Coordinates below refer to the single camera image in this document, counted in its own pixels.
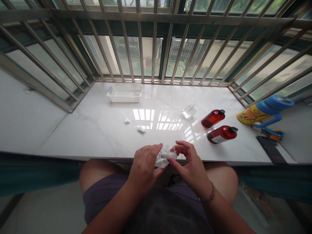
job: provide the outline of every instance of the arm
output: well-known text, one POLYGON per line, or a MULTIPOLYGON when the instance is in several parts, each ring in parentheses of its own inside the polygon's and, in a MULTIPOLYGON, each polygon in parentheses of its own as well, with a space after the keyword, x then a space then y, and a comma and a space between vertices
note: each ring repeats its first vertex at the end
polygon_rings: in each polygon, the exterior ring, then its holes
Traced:
MULTIPOLYGON (((176 143, 178 144, 175 146, 177 155, 184 154, 187 165, 181 166, 171 158, 167 160, 197 197, 201 199, 210 198, 213 188, 194 145, 185 141, 176 141, 176 143)), ((214 199, 210 202, 202 202, 202 205, 213 229, 217 233, 255 233, 217 189, 215 189, 214 199)))
POLYGON ((140 200, 151 190, 165 170, 154 170, 156 157, 163 144, 144 146, 136 151, 129 178, 111 201, 85 228, 87 233, 121 233, 140 200))

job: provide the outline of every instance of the white marble countertop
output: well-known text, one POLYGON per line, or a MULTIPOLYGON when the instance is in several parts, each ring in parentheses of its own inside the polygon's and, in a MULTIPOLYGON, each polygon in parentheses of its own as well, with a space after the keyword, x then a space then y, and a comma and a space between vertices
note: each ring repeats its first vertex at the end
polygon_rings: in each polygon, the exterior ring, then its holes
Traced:
MULTIPOLYGON (((237 120, 236 114, 243 107, 227 88, 144 84, 140 103, 111 103, 106 93, 112 85, 95 83, 37 154, 82 160, 96 157, 125 160, 133 158, 135 151, 145 145, 163 143, 171 147, 176 140, 185 140, 194 144, 203 161, 272 164, 256 139, 259 133, 237 120), (191 119, 185 119, 181 111, 193 102, 198 111, 191 119), (224 109, 226 117, 206 129, 201 119, 214 109, 224 109), (124 124, 125 118, 130 124, 124 124), (139 133, 138 125, 146 133, 139 133), (222 125, 238 128, 237 137, 217 145, 210 143, 206 135, 222 125)), ((289 155, 286 160, 295 163, 289 155)))

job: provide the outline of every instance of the yellow cartoon bottle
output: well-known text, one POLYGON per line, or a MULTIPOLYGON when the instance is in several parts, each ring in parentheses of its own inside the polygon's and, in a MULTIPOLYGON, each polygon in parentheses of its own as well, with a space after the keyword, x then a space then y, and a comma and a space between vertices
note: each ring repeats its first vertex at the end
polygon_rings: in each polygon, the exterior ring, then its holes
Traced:
POLYGON ((239 113, 237 119, 244 124, 250 125, 273 115, 275 117, 274 119, 264 124, 255 125, 255 127, 263 128, 280 121, 282 119, 280 112, 294 105, 293 100, 285 96, 272 95, 239 113))

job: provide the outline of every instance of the white plastic basket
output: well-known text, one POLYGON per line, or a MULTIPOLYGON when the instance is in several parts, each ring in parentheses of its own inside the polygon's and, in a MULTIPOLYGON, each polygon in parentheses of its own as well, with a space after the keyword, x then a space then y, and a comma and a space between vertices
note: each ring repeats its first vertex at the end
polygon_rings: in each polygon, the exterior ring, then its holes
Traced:
POLYGON ((106 96, 114 103, 138 103, 142 96, 142 84, 114 84, 106 96))

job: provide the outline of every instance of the brown plastic bottle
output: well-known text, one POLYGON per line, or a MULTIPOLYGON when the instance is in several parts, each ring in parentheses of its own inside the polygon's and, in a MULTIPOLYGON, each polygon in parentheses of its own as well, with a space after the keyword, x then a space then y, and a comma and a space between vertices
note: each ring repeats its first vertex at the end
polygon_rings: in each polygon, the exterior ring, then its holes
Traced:
POLYGON ((224 110, 213 110, 205 118, 202 119, 201 124, 204 127, 210 128, 225 118, 224 113, 224 110))
POLYGON ((227 125, 221 126, 207 135, 208 140, 213 144, 219 144, 237 136, 238 129, 227 125))

